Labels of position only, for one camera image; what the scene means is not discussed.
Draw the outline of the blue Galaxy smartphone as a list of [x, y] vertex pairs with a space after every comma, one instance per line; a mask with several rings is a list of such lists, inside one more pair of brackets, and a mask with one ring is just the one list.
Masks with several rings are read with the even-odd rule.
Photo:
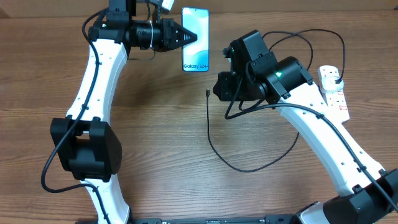
[[183, 7], [182, 27], [196, 35], [193, 38], [188, 35], [184, 37], [190, 43], [182, 48], [182, 70], [184, 72], [207, 72], [210, 67], [209, 10]]

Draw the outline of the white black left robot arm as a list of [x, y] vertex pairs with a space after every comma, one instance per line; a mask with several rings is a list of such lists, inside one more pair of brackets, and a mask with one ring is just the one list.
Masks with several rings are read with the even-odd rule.
[[118, 180], [122, 145], [110, 125], [118, 79], [133, 47], [167, 52], [196, 41], [197, 35], [166, 18], [172, 1], [147, 1], [146, 19], [136, 19], [136, 1], [114, 0], [82, 25], [89, 59], [78, 94], [64, 118], [55, 118], [50, 133], [65, 171], [88, 191], [98, 223], [132, 223], [130, 206]]

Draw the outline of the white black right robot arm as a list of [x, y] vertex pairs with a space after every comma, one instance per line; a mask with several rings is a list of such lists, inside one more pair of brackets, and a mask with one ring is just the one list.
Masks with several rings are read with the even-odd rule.
[[252, 101], [248, 114], [277, 109], [302, 135], [330, 176], [337, 196], [282, 218], [283, 223], [375, 223], [397, 210], [397, 171], [386, 171], [333, 115], [308, 70], [295, 58], [277, 60], [253, 30], [233, 40], [223, 54], [213, 93], [230, 104]]

